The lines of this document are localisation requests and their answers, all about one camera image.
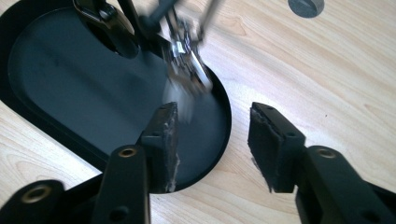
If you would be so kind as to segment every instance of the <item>black clamp jaw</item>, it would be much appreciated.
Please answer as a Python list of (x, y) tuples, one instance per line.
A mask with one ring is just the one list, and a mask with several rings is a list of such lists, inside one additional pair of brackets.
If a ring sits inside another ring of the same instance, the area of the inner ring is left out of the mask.
[(122, 12), (105, 0), (74, 0), (73, 3), (84, 25), (108, 49), (125, 58), (137, 55), (134, 28)]
[(248, 145), (269, 189), (293, 193), (302, 223), (396, 223), (396, 194), (362, 180), (338, 151), (305, 136), (269, 105), (250, 108)]
[(163, 0), (150, 15), (137, 15), (130, 0), (119, 0), (122, 11), (106, 0), (73, 0), (79, 17), (96, 38), (111, 51), (132, 59), (147, 49), (161, 31), (160, 20), (177, 0)]

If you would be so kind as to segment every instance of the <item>wooden table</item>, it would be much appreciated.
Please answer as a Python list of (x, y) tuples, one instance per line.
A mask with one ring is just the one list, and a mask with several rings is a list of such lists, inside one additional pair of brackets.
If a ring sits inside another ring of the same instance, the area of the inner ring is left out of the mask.
[[(15, 0), (0, 0), (0, 13)], [(137, 8), (153, 2), (135, 1)], [(205, 2), (180, 11), (198, 18)], [(339, 150), (367, 181), (396, 191), (396, 3), (327, 1), (303, 19), (287, 1), (227, 0), (202, 47), (233, 111), (216, 168), (180, 192), (151, 195), (153, 223), (299, 223), (294, 195), (271, 194), (248, 148), (252, 102)], [(0, 205), (41, 179), (69, 189), (99, 172), (0, 103)]]

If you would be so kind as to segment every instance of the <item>black metal plate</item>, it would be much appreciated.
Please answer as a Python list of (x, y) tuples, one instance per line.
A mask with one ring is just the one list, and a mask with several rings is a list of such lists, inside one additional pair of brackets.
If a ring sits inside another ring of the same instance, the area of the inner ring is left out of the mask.
[[(163, 104), (166, 69), (152, 52), (133, 60), (102, 46), (71, 0), (22, 0), (0, 18), (0, 99), (100, 170), (112, 150), (134, 144)], [(180, 124), (177, 190), (219, 161), (231, 130), (227, 94), (214, 90)]]

